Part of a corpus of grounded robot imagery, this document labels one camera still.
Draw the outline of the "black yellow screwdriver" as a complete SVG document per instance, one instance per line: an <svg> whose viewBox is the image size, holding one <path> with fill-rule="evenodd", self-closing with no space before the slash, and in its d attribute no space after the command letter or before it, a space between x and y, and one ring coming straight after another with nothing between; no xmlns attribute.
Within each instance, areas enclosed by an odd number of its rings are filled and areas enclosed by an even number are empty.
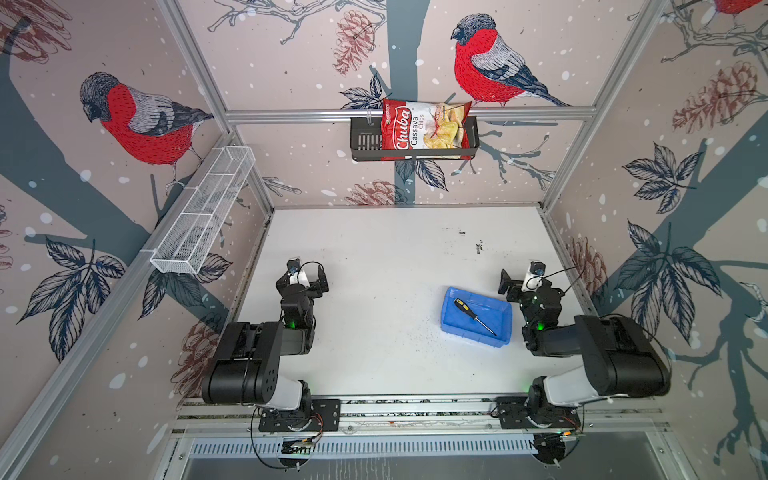
<svg viewBox="0 0 768 480"><path fill-rule="evenodd" d="M494 337L496 337L496 336L497 336L497 334L495 333L495 331L494 331L494 330L492 330L492 329L491 329L491 328L490 328L490 327L489 327L489 326L488 326L486 323L484 323L484 322L483 322L483 321L480 319L480 317L479 317L479 316L478 316L478 315L477 315L477 314L476 314L476 313L475 313L475 312L474 312L474 311L473 311L473 310L470 308L470 306L469 306L469 305L468 305L468 304L467 304L465 301L463 301L463 300L462 300L462 299L460 299L460 298L456 298L456 299L453 301L453 303L454 303L454 305L455 305L455 307L456 307L457 309L459 309L459 310L460 310L461 312L463 312L465 315L467 315L468 317L470 317L470 318L471 318L473 321L475 321L476 323L478 323L479 325L481 325L481 326L482 326L482 327L483 327L483 328L484 328L484 329L485 329L487 332L489 332L489 333L490 333L491 335L493 335Z"/></svg>

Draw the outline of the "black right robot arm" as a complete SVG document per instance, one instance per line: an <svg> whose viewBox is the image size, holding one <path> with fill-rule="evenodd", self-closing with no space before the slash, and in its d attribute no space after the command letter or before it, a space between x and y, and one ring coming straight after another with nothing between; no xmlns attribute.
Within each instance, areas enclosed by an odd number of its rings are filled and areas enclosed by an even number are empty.
<svg viewBox="0 0 768 480"><path fill-rule="evenodd" d="M561 325L565 291L542 270L528 271L523 280L502 270L498 293L519 306L524 345L532 355L582 360L566 372L535 378L525 395L497 398L492 415L503 429L576 430L582 427L578 409L589 403L669 392L671 368L634 320L577 315L572 324Z"/></svg>

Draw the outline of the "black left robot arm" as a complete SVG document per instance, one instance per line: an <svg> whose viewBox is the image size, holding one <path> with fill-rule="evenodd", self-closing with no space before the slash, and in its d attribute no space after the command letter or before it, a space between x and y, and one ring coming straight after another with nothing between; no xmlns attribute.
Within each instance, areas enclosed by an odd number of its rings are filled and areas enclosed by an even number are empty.
<svg viewBox="0 0 768 480"><path fill-rule="evenodd" d="M324 266L291 259L276 289L276 321L225 327L203 375L202 399L207 404L255 406L261 433L320 433L323 408L314 404L308 383L285 377L279 368L282 358L307 355L313 347L314 303L329 292Z"/></svg>

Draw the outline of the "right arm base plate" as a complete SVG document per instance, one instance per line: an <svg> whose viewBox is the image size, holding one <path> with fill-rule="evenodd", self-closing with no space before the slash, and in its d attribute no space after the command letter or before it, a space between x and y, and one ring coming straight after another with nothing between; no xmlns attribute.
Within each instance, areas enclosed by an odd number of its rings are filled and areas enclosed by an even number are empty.
<svg viewBox="0 0 768 480"><path fill-rule="evenodd" d="M576 407L554 406L547 401L539 406L531 406L524 396L497 397L492 415L499 420L503 430L582 427Z"/></svg>

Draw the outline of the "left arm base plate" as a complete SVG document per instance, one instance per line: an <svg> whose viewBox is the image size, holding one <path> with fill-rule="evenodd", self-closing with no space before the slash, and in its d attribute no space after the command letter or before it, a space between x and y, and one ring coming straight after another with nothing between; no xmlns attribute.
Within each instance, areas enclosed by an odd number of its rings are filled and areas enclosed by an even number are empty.
<svg viewBox="0 0 768 480"><path fill-rule="evenodd" d="M339 399L303 401L296 410L266 409L259 417L260 433L336 432L341 417Z"/></svg>

